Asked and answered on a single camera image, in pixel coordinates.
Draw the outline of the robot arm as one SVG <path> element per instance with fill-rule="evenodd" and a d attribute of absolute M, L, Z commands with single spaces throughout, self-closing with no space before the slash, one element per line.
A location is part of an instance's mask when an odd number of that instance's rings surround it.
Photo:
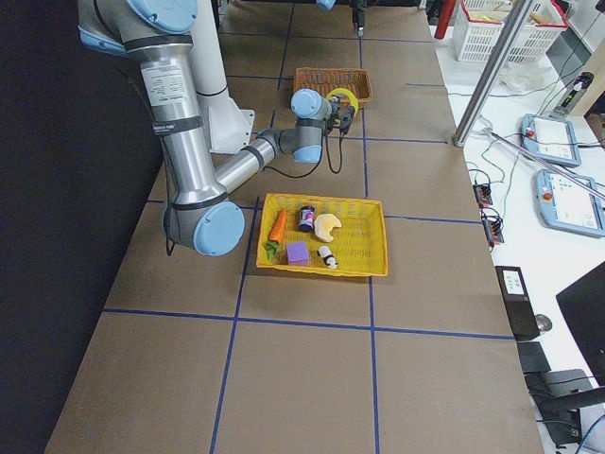
<path fill-rule="evenodd" d="M 253 111 L 230 96 L 208 1 L 81 1 L 78 30 L 86 47 L 139 63 L 164 152 L 168 244 L 229 253 L 245 227 L 231 193 L 278 156 L 318 163 L 329 131 L 354 118 L 351 95 L 301 89 L 293 128 L 254 132 Z"/>
<path fill-rule="evenodd" d="M 337 0 L 316 0 L 315 4 L 324 11 L 331 10 L 336 4 L 346 4 L 349 6 L 352 14 L 352 23 L 355 30 L 355 33 L 358 38 L 362 38 L 364 36 L 365 31 L 365 19 L 366 19 L 366 10 L 376 5 L 376 1 L 367 1 L 367 0 L 347 0 L 347 1 L 337 1 Z"/>

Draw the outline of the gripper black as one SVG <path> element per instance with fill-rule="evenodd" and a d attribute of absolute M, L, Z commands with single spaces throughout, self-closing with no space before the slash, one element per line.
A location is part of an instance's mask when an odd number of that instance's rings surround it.
<path fill-rule="evenodd" d="M 353 24 L 356 35 L 364 36 L 365 29 L 365 10 L 378 4 L 378 0 L 351 0 L 350 5 L 353 10 Z"/>
<path fill-rule="evenodd" d="M 332 107 L 329 131 L 348 132 L 355 118 L 355 109 L 352 106 L 342 105 L 337 98 L 332 98 L 329 102 Z"/>

